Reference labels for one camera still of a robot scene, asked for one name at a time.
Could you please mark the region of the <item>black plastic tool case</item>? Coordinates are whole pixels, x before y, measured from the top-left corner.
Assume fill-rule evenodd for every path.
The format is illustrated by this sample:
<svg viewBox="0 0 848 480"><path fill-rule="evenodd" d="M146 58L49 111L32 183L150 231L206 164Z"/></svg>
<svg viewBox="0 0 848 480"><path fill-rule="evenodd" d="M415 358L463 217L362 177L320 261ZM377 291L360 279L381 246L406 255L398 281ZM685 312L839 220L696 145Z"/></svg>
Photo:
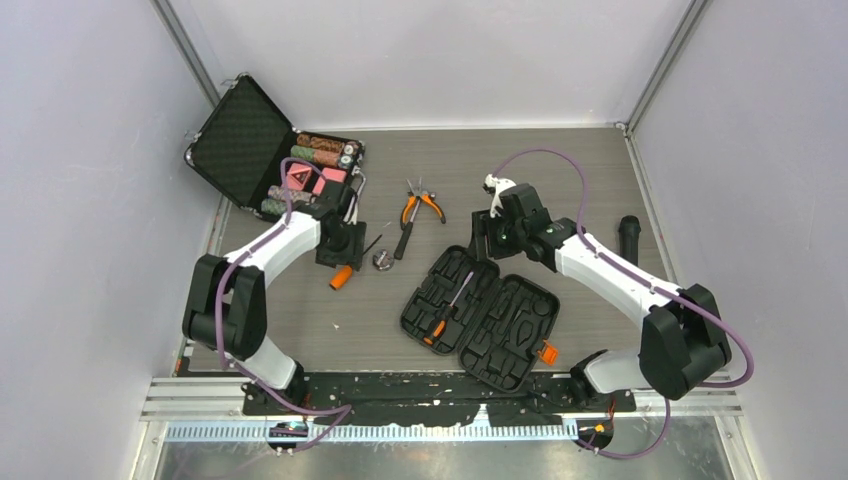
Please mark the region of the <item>black plastic tool case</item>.
<svg viewBox="0 0 848 480"><path fill-rule="evenodd" d="M439 310L475 275L456 302L446 329L433 345L423 338ZM438 355L455 354L466 373L504 392L514 392L541 361L552 365L558 350L549 336L560 311L553 293L515 274L502 276L490 260L476 261L464 247L448 247L434 262L403 309L399 325L411 339Z"/></svg>

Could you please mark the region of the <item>black orange stubby screwdriver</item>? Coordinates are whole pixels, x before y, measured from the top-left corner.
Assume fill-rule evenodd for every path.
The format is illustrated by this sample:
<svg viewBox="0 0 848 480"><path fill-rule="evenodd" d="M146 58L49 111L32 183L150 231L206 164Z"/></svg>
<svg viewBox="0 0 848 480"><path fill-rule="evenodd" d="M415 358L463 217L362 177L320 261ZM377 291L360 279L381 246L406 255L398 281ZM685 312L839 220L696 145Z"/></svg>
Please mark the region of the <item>black orange stubby screwdriver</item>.
<svg viewBox="0 0 848 480"><path fill-rule="evenodd" d="M428 331L428 333L423 338L423 341L427 345L433 345L434 342L442 335L442 333L446 329L447 321L451 317L455 304L459 300L461 294L466 289L470 280L474 277L475 272L469 271L463 282L461 283L458 291L454 295L453 299L444 307L439 310L438 316L435 319L434 326Z"/></svg>

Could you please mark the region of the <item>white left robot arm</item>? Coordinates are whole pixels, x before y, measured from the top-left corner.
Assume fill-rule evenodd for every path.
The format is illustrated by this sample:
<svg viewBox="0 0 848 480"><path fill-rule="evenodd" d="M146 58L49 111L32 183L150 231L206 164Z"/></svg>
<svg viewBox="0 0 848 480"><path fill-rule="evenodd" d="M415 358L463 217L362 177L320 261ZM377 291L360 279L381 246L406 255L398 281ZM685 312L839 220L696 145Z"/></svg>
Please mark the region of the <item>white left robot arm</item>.
<svg viewBox="0 0 848 480"><path fill-rule="evenodd" d="M317 264L360 269L367 225L351 214L358 195L336 181L325 183L311 202L296 202L278 222L225 256L206 254L195 263L185 313L184 336L246 369L269 386L268 400L280 412L298 412L307 398L299 362L267 334L268 287L292 263L314 253Z"/></svg>

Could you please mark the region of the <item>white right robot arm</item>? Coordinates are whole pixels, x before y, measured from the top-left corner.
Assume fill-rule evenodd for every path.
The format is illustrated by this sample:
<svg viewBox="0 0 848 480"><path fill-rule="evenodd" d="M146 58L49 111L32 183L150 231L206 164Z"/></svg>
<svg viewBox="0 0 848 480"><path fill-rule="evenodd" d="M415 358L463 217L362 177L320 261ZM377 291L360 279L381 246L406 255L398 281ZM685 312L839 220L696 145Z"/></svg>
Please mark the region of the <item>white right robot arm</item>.
<svg viewBox="0 0 848 480"><path fill-rule="evenodd" d="M523 253L589 288L640 331L635 350L601 350L570 370L571 397L596 410L611 393L650 388L679 400L732 358L713 294L658 279L603 246L569 218L554 220L527 183L487 176L491 205L472 215L472 250L483 258Z"/></svg>

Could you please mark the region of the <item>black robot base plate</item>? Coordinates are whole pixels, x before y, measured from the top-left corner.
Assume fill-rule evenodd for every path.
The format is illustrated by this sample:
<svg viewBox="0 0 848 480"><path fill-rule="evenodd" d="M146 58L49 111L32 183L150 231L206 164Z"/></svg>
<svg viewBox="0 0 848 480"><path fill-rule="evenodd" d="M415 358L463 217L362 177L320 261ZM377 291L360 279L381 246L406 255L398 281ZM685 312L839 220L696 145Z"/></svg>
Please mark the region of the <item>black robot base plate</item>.
<svg viewBox="0 0 848 480"><path fill-rule="evenodd" d="M504 392L459 372L310 372L288 399L319 411L328 426L348 406L343 425L467 426L478 413L495 426L547 426L566 414L636 411L634 395L618 392L584 399L565 373L532 372L514 392Z"/></svg>

